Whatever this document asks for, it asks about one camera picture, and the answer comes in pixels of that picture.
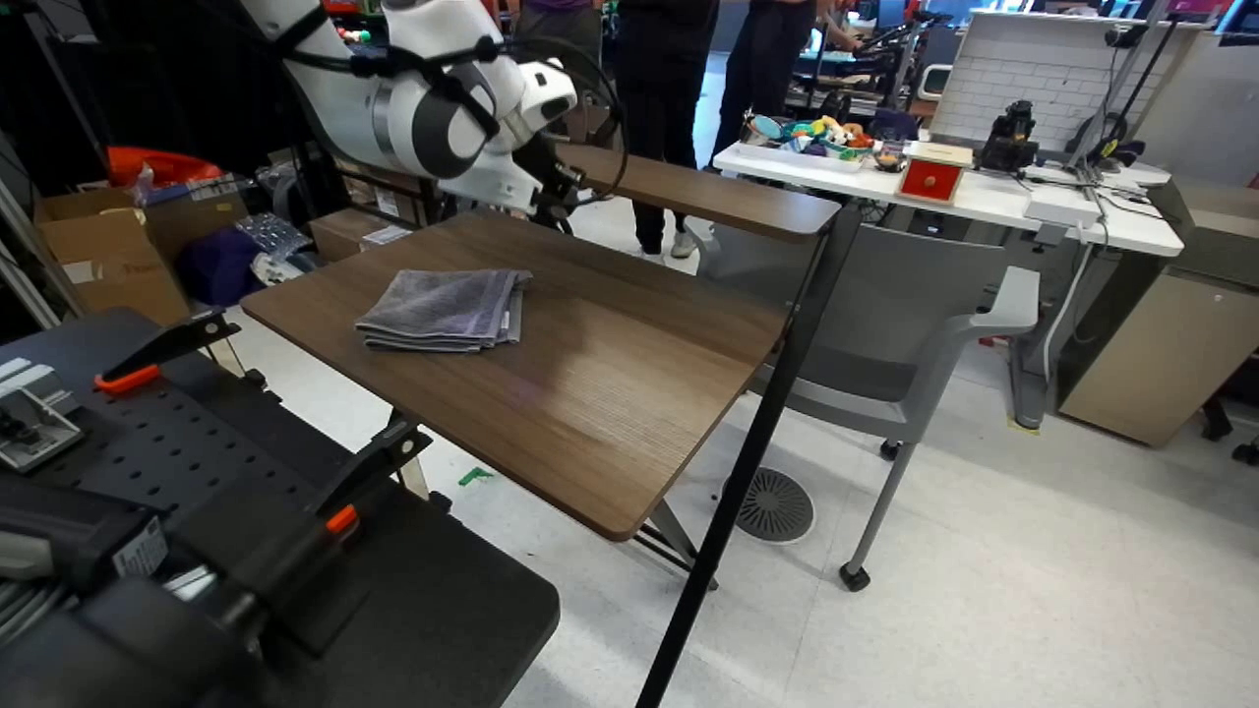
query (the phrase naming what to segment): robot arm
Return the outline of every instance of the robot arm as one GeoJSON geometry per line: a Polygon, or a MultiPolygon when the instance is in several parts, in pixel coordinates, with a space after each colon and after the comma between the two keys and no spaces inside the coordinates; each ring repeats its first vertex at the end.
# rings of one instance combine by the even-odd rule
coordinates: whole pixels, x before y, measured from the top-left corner
{"type": "Polygon", "coordinates": [[[281,45],[339,154],[486,205],[549,209],[559,171],[541,129],[576,107],[576,84],[500,57],[480,0],[387,0],[387,61],[358,61],[320,0],[242,3],[281,45]]]}

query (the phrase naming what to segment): white desk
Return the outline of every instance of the white desk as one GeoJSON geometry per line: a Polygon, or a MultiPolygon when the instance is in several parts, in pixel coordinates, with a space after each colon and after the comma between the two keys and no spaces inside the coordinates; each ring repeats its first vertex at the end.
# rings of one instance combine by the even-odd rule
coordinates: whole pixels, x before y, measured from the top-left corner
{"type": "MultiPolygon", "coordinates": [[[[879,205],[903,205],[903,209],[920,209],[920,214],[943,214],[943,217],[994,226],[994,227],[1019,227],[1019,231],[1042,227],[1038,221],[1027,221],[1027,205],[1035,197],[1052,197],[1052,201],[1078,205],[1081,214],[1098,214],[1098,205],[1078,190],[1027,185],[1027,181],[991,179],[991,172],[966,172],[954,205],[938,205],[938,201],[903,197],[903,172],[854,171],[854,166],[842,166],[829,156],[811,156],[811,154],[791,154],[791,150],[730,147],[712,166],[732,179],[785,181],[785,185],[799,185],[799,190],[820,190],[820,194],[838,194],[838,197],[857,197],[857,201],[879,201],[879,205]]],[[[1161,181],[1161,172],[1154,172],[1154,171],[1127,171],[1127,172],[1107,179],[1102,185],[1139,190],[1139,185],[1158,185],[1158,181],[1161,181]]],[[[1147,252],[1147,255],[1161,255],[1161,259],[1177,259],[1186,252],[1186,246],[1170,221],[1127,214],[1107,201],[1102,201],[1102,209],[1107,209],[1107,227],[1102,227],[1102,221],[1091,221],[1091,226],[1065,227],[1065,238],[1078,246],[1110,246],[1123,252],[1147,252]]]]}

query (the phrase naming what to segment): gray office chair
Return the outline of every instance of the gray office chair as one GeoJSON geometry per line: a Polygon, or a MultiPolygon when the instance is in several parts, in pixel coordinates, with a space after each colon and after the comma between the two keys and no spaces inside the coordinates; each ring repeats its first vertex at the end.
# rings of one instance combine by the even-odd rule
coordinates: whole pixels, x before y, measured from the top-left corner
{"type": "MultiPolygon", "coordinates": [[[[715,227],[699,239],[699,278],[789,302],[811,246],[715,227]]],[[[968,239],[904,238],[863,226],[820,337],[791,391],[791,408],[886,437],[888,480],[854,558],[838,571],[871,586],[866,556],[920,445],[959,350],[984,336],[1022,336],[1038,320],[1038,274],[1009,252],[968,239]]]]}

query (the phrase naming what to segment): wall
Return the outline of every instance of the wall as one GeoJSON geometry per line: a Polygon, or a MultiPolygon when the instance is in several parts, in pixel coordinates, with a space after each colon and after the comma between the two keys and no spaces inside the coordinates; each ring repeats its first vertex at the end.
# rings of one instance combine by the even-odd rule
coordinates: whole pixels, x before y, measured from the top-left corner
{"type": "Polygon", "coordinates": [[[1259,179],[1259,48],[1200,36],[1177,84],[1139,125],[1148,160],[1177,179],[1253,185],[1259,179]]]}
{"type": "MultiPolygon", "coordinates": [[[[1127,69],[1131,52],[1107,48],[1107,31],[1118,20],[1081,16],[1000,16],[976,11],[966,48],[954,65],[943,101],[934,117],[934,133],[954,141],[984,141],[991,117],[1010,101],[1032,97],[1035,137],[1042,150],[1061,150],[1071,133],[1098,113],[1110,69],[1127,69]]],[[[1182,72],[1200,27],[1182,27],[1148,75],[1133,117],[1161,96],[1161,86],[1182,72]]],[[[1139,48],[1139,65],[1154,57],[1161,31],[1148,31],[1139,48]]]]}

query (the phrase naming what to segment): gray floor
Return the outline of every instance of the gray floor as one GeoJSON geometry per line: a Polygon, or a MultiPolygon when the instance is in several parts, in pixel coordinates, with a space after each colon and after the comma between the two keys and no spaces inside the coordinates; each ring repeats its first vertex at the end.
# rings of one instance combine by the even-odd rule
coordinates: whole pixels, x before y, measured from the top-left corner
{"type": "MultiPolygon", "coordinates": [[[[623,201],[576,226],[634,247],[623,201]]],[[[247,320],[242,353],[344,445],[387,426],[379,398],[247,320]]],[[[752,407],[732,408],[668,491],[693,534],[752,407]]],[[[668,703],[1254,703],[1259,472],[1231,465],[1231,445],[1186,428],[1148,451],[1059,416],[1022,434],[1009,426],[1004,350],[976,347],[871,558],[872,586],[845,594],[836,567],[886,465],[871,437],[789,416],[773,470],[806,484],[820,518],[785,547],[736,534],[668,703]]],[[[564,626],[511,708],[634,703],[680,577],[452,445],[428,450],[421,470],[469,529],[564,594],[564,626]]]]}

